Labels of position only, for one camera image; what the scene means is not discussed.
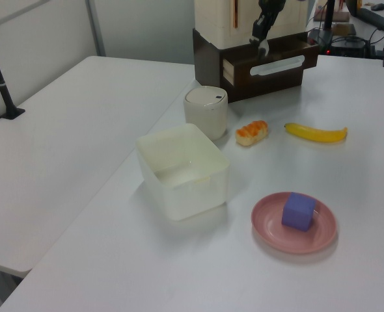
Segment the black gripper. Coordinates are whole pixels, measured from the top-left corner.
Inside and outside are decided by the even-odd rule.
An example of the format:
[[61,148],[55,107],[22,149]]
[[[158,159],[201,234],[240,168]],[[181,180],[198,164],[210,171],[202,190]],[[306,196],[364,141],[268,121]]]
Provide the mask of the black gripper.
[[286,0],[259,0],[258,5],[261,13],[253,23],[250,43],[260,45],[267,38],[268,32],[274,25],[277,16],[283,10]]

